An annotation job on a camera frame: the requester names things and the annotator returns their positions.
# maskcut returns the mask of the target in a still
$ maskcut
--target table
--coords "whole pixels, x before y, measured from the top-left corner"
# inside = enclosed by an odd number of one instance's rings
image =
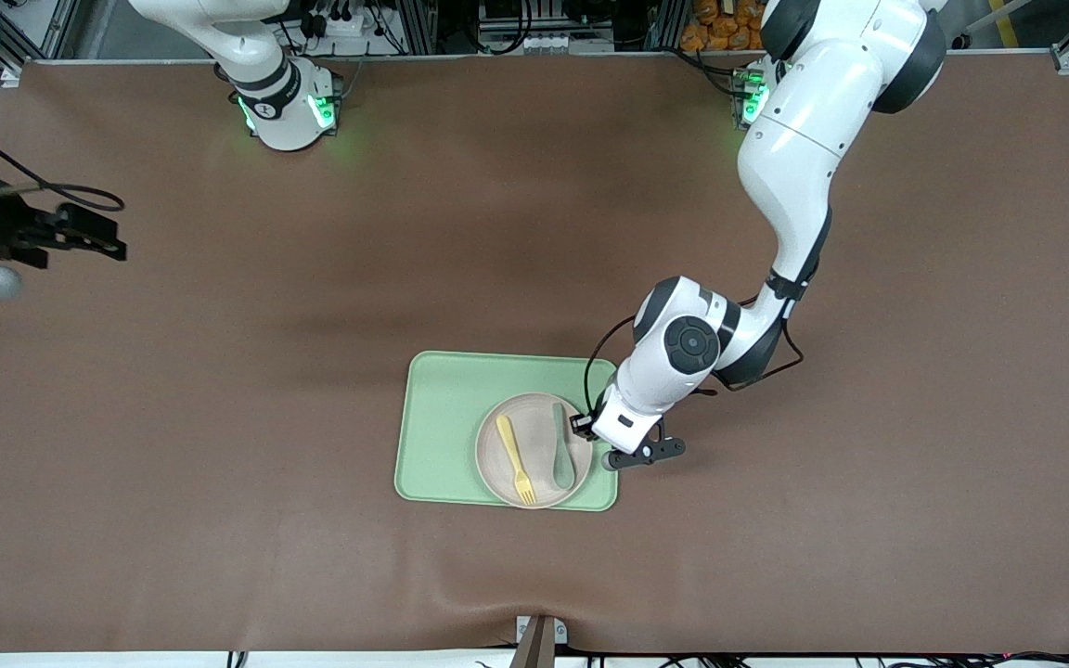
[[[130,204],[129,262],[0,304],[0,651],[481,647],[527,613],[587,651],[1069,651],[1048,55],[949,57],[869,120],[807,361],[681,404],[687,454],[603,513],[399,498],[407,362],[588,355],[675,274],[756,292],[772,232],[686,64],[372,63],[290,155],[207,65],[30,65],[0,144]]]

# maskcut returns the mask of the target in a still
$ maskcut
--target green tray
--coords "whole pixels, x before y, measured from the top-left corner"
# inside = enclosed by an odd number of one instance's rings
[[[476,470],[476,432],[493,406],[523,392],[559,394],[583,410],[585,363],[573,358],[528,355],[415,355],[406,377],[403,432],[398,439],[394,490],[404,499],[424,502],[506,504],[484,486]],[[593,392],[605,386],[615,367],[593,362]],[[593,465],[580,490],[552,510],[602,511],[616,502],[616,473],[602,457],[610,445],[593,444]]]

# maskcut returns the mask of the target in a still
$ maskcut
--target fork handle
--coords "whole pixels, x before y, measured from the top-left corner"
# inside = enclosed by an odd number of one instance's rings
[[[514,439],[514,425],[510,422],[510,416],[497,416],[496,425],[501,434],[501,442],[506,446],[506,453],[510,456],[510,465],[514,467],[514,473],[523,473],[523,461],[517,457],[517,440]]]

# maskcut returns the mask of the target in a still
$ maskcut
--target green knife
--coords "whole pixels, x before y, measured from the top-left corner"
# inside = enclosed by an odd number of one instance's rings
[[[576,469],[572,466],[572,453],[568,452],[568,410],[556,403],[552,406],[555,415],[555,464],[552,478],[560,490],[570,490],[576,483]]]

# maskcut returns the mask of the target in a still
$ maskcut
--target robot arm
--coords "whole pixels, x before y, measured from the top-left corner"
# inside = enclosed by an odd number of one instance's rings
[[[688,278],[654,286],[637,310],[635,351],[587,426],[576,422],[620,452],[650,456],[650,429],[709,373],[728,386],[759,379],[818,269],[840,158],[870,110],[896,113],[915,102],[946,53],[934,14],[916,0],[773,0],[761,38],[764,67],[781,74],[737,164],[777,234],[775,261],[748,308]]]
[[[308,146],[336,130],[341,81],[306,59],[285,57],[260,18],[289,0],[130,0],[136,12],[190,38],[237,89],[246,125],[277,151]]]

